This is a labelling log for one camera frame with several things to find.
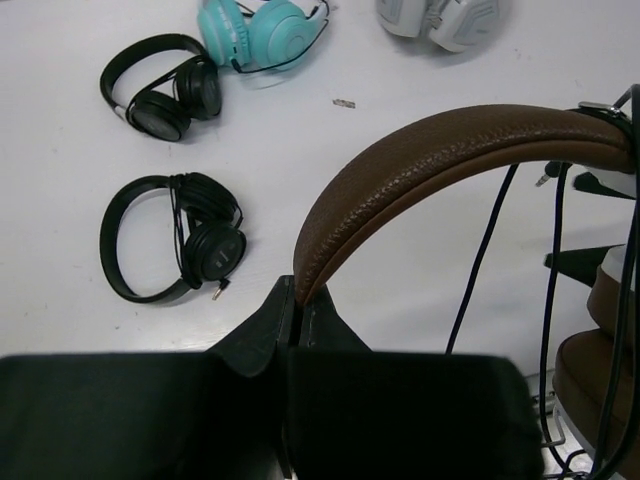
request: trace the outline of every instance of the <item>brown headband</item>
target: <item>brown headband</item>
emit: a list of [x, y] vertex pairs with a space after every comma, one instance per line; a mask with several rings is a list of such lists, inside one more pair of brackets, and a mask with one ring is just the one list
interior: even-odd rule
[[367, 238], [449, 185], [538, 160], [632, 173], [631, 148], [604, 120], [523, 105], [462, 108], [408, 125], [352, 160], [311, 208], [293, 259], [296, 301], [308, 303]]

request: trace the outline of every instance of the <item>black cable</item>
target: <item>black cable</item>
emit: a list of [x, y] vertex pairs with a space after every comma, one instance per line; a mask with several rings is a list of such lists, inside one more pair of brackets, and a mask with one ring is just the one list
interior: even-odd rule
[[[630, 234], [629, 237], [633, 237], [634, 245], [627, 246], [627, 252], [624, 258], [623, 271], [625, 268], [630, 269], [631, 264], [635, 264], [635, 284], [634, 284], [634, 301], [636, 305], [640, 303], [640, 256], [637, 255], [637, 245], [635, 243], [638, 240], [638, 236], [640, 235], [640, 203], [638, 202], [638, 194], [640, 193], [640, 85], [633, 85], [630, 89], [631, 93], [631, 115], [632, 115], [632, 128], [633, 128], [633, 139], [634, 139], [634, 160], [635, 160], [635, 173], [636, 173], [636, 202], [634, 207], [634, 217], [631, 226], [631, 230], [633, 234]], [[620, 283], [620, 292], [625, 298], [630, 297], [630, 289], [631, 289], [631, 279], [623, 279], [625, 281], [621, 281]], [[617, 324], [625, 323], [625, 326], [620, 327], [621, 330], [626, 330], [626, 323], [629, 320], [629, 316], [622, 317], [621, 309], [618, 311], [618, 315], [616, 318]], [[633, 337], [633, 385], [632, 385], [632, 394], [631, 394], [631, 407], [629, 411], [629, 418], [627, 420], [627, 426], [625, 428], [624, 434], [620, 439], [620, 443], [618, 447], [611, 455], [611, 458], [607, 463], [604, 464], [604, 467], [600, 469], [597, 473], [591, 475], [589, 477], [590, 480], [607, 480], [611, 478], [611, 476], [619, 469], [620, 465], [624, 462], [626, 457], [629, 455], [629, 452], [635, 445], [638, 437], [638, 432], [640, 431], [640, 321], [638, 316], [638, 309], [635, 309], [634, 315], [634, 326], [635, 332]], [[624, 336], [617, 335], [619, 325], [616, 325], [616, 337], [614, 339], [614, 353], [617, 351], [618, 343], [624, 343]], [[618, 363], [622, 363], [622, 357], [618, 359]], [[614, 369], [616, 365], [612, 365], [612, 376], [610, 377], [610, 385], [611, 382], [616, 380], [613, 378], [613, 374], [615, 373]], [[608, 397], [605, 400], [605, 404], [603, 405], [603, 412], [605, 408], [608, 410], [609, 408], [613, 408], [613, 395]], [[603, 421], [608, 425], [610, 422], [609, 418], [604, 418]], [[596, 451], [595, 456], [599, 457], [602, 455], [602, 451]]]
[[[542, 324], [542, 342], [540, 346], [540, 382], [539, 382], [539, 414], [540, 414], [540, 427], [542, 428], [542, 434], [544, 441], [551, 443], [551, 432], [549, 430], [549, 424], [547, 423], [547, 412], [545, 402], [542, 401], [547, 395], [547, 361], [549, 358], [549, 338], [551, 336], [551, 317], [553, 315], [553, 299], [555, 297], [556, 283], [558, 280], [558, 256], [560, 254], [560, 247], [562, 244], [562, 216], [564, 208], [564, 187], [567, 181], [567, 170], [569, 165], [563, 163], [558, 175], [558, 184], [556, 186], [556, 205], [555, 205], [555, 220], [553, 227], [553, 250], [551, 254], [551, 268], [549, 271], [549, 281], [547, 284], [547, 296], [544, 305], [544, 320]], [[554, 460], [562, 467], [566, 468], [565, 461], [558, 452], [558, 449], [551, 445], [548, 447]]]
[[[629, 238], [627, 240], [627, 251], [631, 252], [631, 255], [635, 257], [635, 250], [637, 246], [637, 238], [635, 237], [635, 218], [633, 219], [632, 228], [629, 230]], [[620, 285], [630, 285], [631, 278], [633, 276], [633, 265], [631, 262], [635, 261], [635, 258], [626, 261], [622, 268], [622, 276], [620, 279]], [[629, 315], [629, 292], [620, 288], [618, 292], [618, 310], [616, 316], [616, 331], [614, 338], [626, 338], [627, 336], [627, 322], [620, 321], [621, 318], [627, 318]], [[597, 472], [604, 462], [605, 452], [607, 449], [607, 440], [609, 437], [609, 423], [611, 421], [611, 415], [613, 414], [613, 405], [615, 403], [616, 395], [618, 393], [618, 386], [620, 384], [620, 373], [622, 370], [621, 359], [624, 355], [625, 343], [614, 342], [613, 355], [611, 356], [611, 374], [609, 375], [609, 385], [607, 387], [607, 395], [602, 406], [602, 413], [600, 414], [600, 424], [598, 427], [598, 442], [596, 444], [596, 453], [593, 459], [593, 468], [591, 473]]]
[[185, 235], [184, 224], [182, 222], [182, 205], [180, 202], [179, 189], [182, 186], [183, 175], [175, 175], [169, 177], [169, 195], [171, 197], [171, 210], [173, 214], [173, 249], [176, 255], [176, 262], [180, 269], [180, 275], [182, 279], [193, 289], [198, 289], [202, 285], [202, 282], [198, 281], [191, 268], [185, 255]]
[[511, 165], [509, 167], [509, 170], [507, 171], [507, 174], [502, 181], [502, 186], [500, 187], [500, 191], [498, 192], [496, 201], [493, 204], [493, 210], [491, 210], [491, 216], [489, 217], [487, 228], [484, 232], [484, 236], [482, 237], [480, 247], [478, 248], [478, 253], [476, 253], [476, 258], [473, 261], [473, 267], [471, 267], [471, 273], [469, 274], [469, 280], [467, 281], [467, 288], [464, 291], [462, 303], [460, 304], [460, 308], [458, 309], [456, 321], [453, 324], [453, 329], [451, 330], [451, 335], [449, 336], [449, 342], [447, 343], [446, 350], [447, 354], [452, 353], [453, 348], [455, 347], [458, 334], [460, 333], [460, 327], [462, 327], [462, 321], [464, 320], [464, 315], [467, 313], [467, 307], [469, 306], [469, 302], [471, 301], [471, 295], [473, 294], [473, 289], [475, 288], [476, 280], [478, 279], [478, 274], [480, 273], [482, 260], [484, 259], [484, 255], [487, 253], [487, 248], [489, 247], [491, 236], [493, 235], [496, 223], [498, 222], [498, 216], [500, 215], [502, 204], [504, 203], [504, 199], [507, 196], [507, 192], [509, 191], [509, 187], [511, 186], [511, 182], [513, 181], [513, 177], [515, 176], [517, 170], [518, 165]]
[[244, 10], [244, 12], [242, 12], [242, 16], [243, 17], [248, 17], [251, 18], [256, 14], [256, 11], [247, 7], [246, 5], [236, 1], [236, 5], [238, 5], [238, 7], [240, 7], [242, 10]]
[[562, 468], [562, 472], [560, 473], [558, 480], [565, 480], [566, 478], [583, 478], [582, 474], [578, 474], [577, 476], [575, 475], [571, 476], [570, 472], [571, 472], [571, 462], [573, 462], [580, 455], [584, 455], [585, 453], [587, 453], [585, 450], [580, 449], [570, 454], [565, 460], [565, 465]]

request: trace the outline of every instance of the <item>white table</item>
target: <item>white table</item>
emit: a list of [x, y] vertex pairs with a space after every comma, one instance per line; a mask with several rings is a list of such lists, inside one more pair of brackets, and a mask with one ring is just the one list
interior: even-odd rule
[[[0, 355], [50, 351], [204, 349], [291, 272], [298, 230], [351, 158], [419, 118], [482, 103], [571, 108], [613, 101], [640, 81], [634, 0], [515, 0], [501, 34], [460, 55], [391, 37], [373, 0], [334, 0], [326, 36], [284, 75], [222, 75], [219, 120], [188, 141], [153, 140], [104, 104], [98, 77], [133, 42], [163, 32], [198, 37], [196, 2], [0, 2]], [[153, 57], [116, 89], [127, 101], [184, 58]], [[334, 106], [352, 100], [356, 109]], [[542, 164], [520, 170], [460, 337], [460, 349], [510, 356], [537, 371], [554, 187]], [[238, 197], [250, 247], [217, 302], [209, 285], [174, 306], [117, 297], [98, 256], [104, 210], [150, 174], [200, 171]], [[372, 347], [444, 348], [503, 172], [423, 202], [366, 243], [331, 280], [345, 320]], [[565, 248], [623, 243], [630, 203], [568, 194]], [[168, 197], [127, 216], [120, 259], [134, 289], [177, 276]], [[588, 289], [559, 282], [552, 347], [593, 326]]]

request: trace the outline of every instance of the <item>small metal piece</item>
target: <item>small metal piece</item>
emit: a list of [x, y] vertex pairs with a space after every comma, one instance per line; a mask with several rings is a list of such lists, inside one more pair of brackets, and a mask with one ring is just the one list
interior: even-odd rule
[[555, 406], [553, 407], [553, 421], [556, 424], [556, 428], [558, 429], [558, 435], [560, 435], [560, 439], [554, 442], [543, 443], [542, 448], [559, 447], [560, 445], [564, 445], [565, 443], [567, 443], [567, 437], [564, 434], [562, 422], [560, 422], [560, 411]]
[[601, 112], [608, 113], [613, 117], [624, 117], [625, 114], [622, 111], [622, 107], [631, 99], [631, 89], [628, 89], [622, 94], [622, 96], [616, 100], [613, 105], [607, 105], [606, 103], [597, 102], [580, 102], [578, 106], [580, 108], [588, 108], [591, 110], [599, 110]]
[[229, 286], [231, 282], [226, 278], [221, 278], [220, 283], [218, 283], [218, 289], [213, 292], [213, 300], [217, 300], [218, 297], [222, 294], [222, 292]]
[[116, 105], [113, 108], [113, 113], [115, 113], [120, 118], [120, 120], [123, 120], [125, 122], [127, 121], [126, 109], [121, 107], [120, 105]]
[[[540, 397], [538, 395], [534, 395], [533, 397], [531, 397], [531, 400], [533, 401], [533, 405], [536, 408], [536, 410], [538, 410], [540, 405]], [[547, 392], [547, 395], [544, 397], [544, 411], [546, 412], [547, 415], [551, 415], [554, 412], [555, 408], [556, 408], [556, 392], [551, 390]]]
[[548, 473], [544, 475], [542, 478], [544, 480], [555, 480], [560, 478], [575, 478], [576, 480], [586, 479], [587, 473], [585, 472], [567, 472], [564, 475], [562, 473]]
[[536, 182], [536, 187], [541, 187], [542, 185], [544, 185], [545, 183], [547, 183], [549, 180], [551, 180], [551, 177], [549, 175], [547, 175], [546, 173], [540, 177], [540, 179]]
[[336, 107], [356, 108], [356, 102], [352, 102], [351, 100], [343, 100], [341, 98], [335, 98], [331, 102]]
[[590, 110], [599, 110], [601, 112], [606, 112], [614, 117], [619, 117], [622, 115], [622, 111], [619, 107], [616, 107], [614, 105], [607, 105], [606, 103], [580, 102], [578, 106], [580, 108], [588, 108]]

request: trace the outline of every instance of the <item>headphone ear cup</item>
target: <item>headphone ear cup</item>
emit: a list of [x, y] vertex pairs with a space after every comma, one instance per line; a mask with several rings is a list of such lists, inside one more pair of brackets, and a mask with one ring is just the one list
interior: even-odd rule
[[129, 122], [152, 137], [177, 142], [191, 125], [182, 106], [164, 93], [146, 90], [136, 95], [132, 102]]
[[178, 99], [182, 107], [198, 120], [209, 120], [222, 109], [218, 68], [212, 61], [193, 62], [176, 73]]
[[192, 274], [201, 281], [227, 277], [240, 263], [247, 239], [224, 222], [199, 225], [187, 239], [185, 255]]
[[232, 223], [238, 202], [229, 190], [201, 173], [185, 175], [180, 187], [183, 210], [201, 223]]
[[[251, 57], [262, 68], [286, 62], [300, 55], [315, 35], [315, 24], [307, 20], [300, 7], [289, 0], [271, 0], [251, 19]], [[302, 58], [278, 69], [288, 70], [301, 61]]]
[[208, 0], [198, 10], [198, 27], [217, 65], [240, 66], [251, 60], [249, 32], [235, 0]]

